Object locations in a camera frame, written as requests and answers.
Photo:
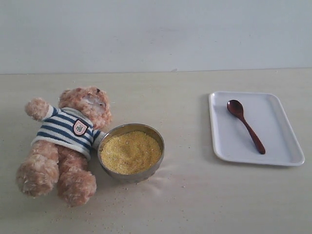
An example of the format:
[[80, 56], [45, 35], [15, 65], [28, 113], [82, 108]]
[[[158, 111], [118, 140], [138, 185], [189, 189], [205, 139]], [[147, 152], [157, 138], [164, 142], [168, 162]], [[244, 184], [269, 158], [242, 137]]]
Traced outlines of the dark red wooden spoon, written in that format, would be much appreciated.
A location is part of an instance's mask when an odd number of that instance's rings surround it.
[[264, 155], [266, 153], [266, 149], [262, 144], [261, 140], [259, 139], [259, 137], [257, 136], [257, 134], [245, 120], [243, 105], [238, 100], [232, 99], [227, 102], [227, 110], [244, 124], [244, 126], [246, 127], [247, 131], [250, 134], [250, 137], [257, 151], [260, 154]]

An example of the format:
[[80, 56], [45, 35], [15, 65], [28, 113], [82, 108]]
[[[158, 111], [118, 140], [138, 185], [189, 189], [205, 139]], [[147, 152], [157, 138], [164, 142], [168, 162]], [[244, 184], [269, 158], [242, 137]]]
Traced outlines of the beige teddy bear striped shirt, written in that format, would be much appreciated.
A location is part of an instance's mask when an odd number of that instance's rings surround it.
[[25, 112], [41, 127], [17, 170], [19, 190], [39, 197], [57, 188], [69, 206], [86, 204], [97, 189], [88, 161], [104, 138], [102, 128], [112, 120], [106, 92], [95, 86], [67, 89], [57, 107], [34, 98], [25, 105]]

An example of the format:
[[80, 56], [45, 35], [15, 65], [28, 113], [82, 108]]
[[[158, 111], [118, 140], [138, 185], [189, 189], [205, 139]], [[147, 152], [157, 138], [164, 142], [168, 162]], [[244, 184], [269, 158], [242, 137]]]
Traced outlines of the steel bowl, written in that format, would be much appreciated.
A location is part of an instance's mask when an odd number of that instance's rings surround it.
[[[101, 158], [100, 158], [100, 153], [103, 149], [104, 144], [106, 144], [113, 137], [117, 137], [119, 135], [126, 134], [126, 133], [129, 133], [132, 131], [141, 131], [141, 132], [144, 132], [147, 135], [151, 136], [152, 138], [154, 138], [160, 146], [160, 150], [161, 150], [160, 159], [150, 169], [143, 171], [141, 173], [138, 173], [138, 174], [122, 175], [122, 174], [118, 174], [118, 173], [110, 171], [102, 163]], [[164, 145], [163, 137], [161, 136], [161, 134], [157, 130], [155, 130], [154, 128], [152, 128], [148, 125], [145, 125], [145, 124], [129, 123], [129, 124], [124, 124], [124, 125], [115, 127], [114, 129], [112, 129], [111, 131], [109, 131], [105, 135], [105, 137], [101, 140], [101, 142], [97, 148], [97, 156], [98, 156], [98, 159], [100, 161], [100, 164], [101, 164], [103, 170], [110, 177], [112, 177], [116, 180], [119, 180], [122, 183], [139, 183], [139, 182], [147, 180], [149, 177], [151, 177], [157, 171], [157, 169], [160, 167], [160, 165], [163, 161], [163, 158], [164, 158], [164, 149], [165, 149], [165, 145]]]

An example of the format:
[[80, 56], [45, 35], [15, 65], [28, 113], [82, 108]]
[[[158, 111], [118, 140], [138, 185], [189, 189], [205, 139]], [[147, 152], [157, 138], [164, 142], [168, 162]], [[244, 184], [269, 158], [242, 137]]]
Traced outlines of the yellow millet grain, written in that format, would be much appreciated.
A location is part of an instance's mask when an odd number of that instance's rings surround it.
[[150, 169], [161, 157], [158, 142], [141, 131], [115, 136], [104, 144], [102, 163], [110, 171], [133, 175]]

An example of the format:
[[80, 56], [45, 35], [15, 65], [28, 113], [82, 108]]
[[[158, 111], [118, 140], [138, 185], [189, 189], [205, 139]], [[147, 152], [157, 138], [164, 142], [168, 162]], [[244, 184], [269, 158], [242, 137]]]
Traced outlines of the white plastic tray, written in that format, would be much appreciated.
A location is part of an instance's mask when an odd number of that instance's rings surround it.
[[[266, 150], [255, 147], [244, 124], [227, 109], [238, 100], [244, 117]], [[279, 98], [268, 93], [217, 91], [209, 95], [213, 149], [228, 162], [274, 166], [300, 166], [305, 157]]]

